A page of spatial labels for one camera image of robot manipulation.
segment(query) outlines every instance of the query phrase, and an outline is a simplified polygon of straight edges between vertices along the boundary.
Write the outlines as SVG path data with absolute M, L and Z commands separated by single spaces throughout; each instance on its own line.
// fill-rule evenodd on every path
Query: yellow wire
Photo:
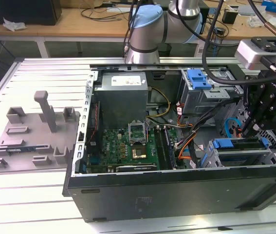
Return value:
M 163 116 L 163 115 L 167 114 L 169 112 L 169 110 L 170 110 L 170 101 L 168 100 L 168 98 L 166 97 L 166 95 L 163 94 L 163 92 L 160 91 L 159 89 L 154 88 L 154 87 L 151 87 L 151 89 L 155 89 L 157 92 L 159 92 L 161 95 L 163 95 L 163 97 L 167 100 L 168 108 L 166 109 L 166 111 L 164 113 L 161 113 L 161 114 L 158 114 L 158 115 L 154 115 L 154 116 L 146 116 L 146 117 L 160 117 L 160 116 Z

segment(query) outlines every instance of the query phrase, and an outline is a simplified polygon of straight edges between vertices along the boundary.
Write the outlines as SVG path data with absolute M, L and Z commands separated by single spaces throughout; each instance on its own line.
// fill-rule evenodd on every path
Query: black box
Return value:
M 222 17 L 222 22 L 223 23 L 228 23 L 228 24 L 234 24 L 236 16 L 238 12 L 237 11 L 224 11 L 223 17 Z
M 55 25 L 62 13 L 60 0 L 0 0 L 3 18 L 25 24 Z

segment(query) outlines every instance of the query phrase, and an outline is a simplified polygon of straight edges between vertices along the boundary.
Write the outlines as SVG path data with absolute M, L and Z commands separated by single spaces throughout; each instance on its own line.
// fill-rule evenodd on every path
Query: blue plastic clip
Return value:
M 192 83 L 193 89 L 211 89 L 211 85 L 200 69 L 188 69 L 187 78 Z
M 215 149 L 218 148 L 233 148 L 234 145 L 230 139 L 215 139 L 213 142 Z
M 267 149 L 269 147 L 269 140 L 265 137 L 261 138 L 261 141 L 263 143 L 263 145 L 265 146 L 265 148 Z

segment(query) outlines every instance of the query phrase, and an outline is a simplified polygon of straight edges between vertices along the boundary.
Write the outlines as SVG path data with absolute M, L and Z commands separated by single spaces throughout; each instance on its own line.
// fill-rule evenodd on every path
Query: blue cable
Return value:
M 230 134 L 230 131 L 229 131 L 229 121 L 230 120 L 235 120 L 236 123 L 241 126 L 241 122 L 237 119 L 237 118 L 228 118 L 226 119 L 226 121 L 224 122 L 224 129 L 225 129 L 225 133 L 227 135 L 228 138 L 231 138 L 232 135 Z

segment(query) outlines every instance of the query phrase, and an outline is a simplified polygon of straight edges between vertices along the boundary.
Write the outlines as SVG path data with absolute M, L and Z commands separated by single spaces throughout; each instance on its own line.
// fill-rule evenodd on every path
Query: wire bundle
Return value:
M 181 147 L 182 149 L 179 152 L 178 159 L 183 159 L 184 157 L 182 156 L 186 146 L 191 143 L 191 141 L 195 138 L 197 131 L 199 128 L 206 123 L 207 120 L 215 116 L 216 112 L 221 108 L 222 106 L 225 106 L 227 104 L 231 103 L 237 103 L 240 100 L 240 97 L 235 97 L 232 99 L 224 100 L 217 105 L 215 105 L 213 108 L 211 108 L 209 111 L 204 113 L 199 119 L 193 124 L 193 126 L 190 129 L 190 135 L 183 140 L 181 140 L 179 143 L 177 143 L 177 147 Z

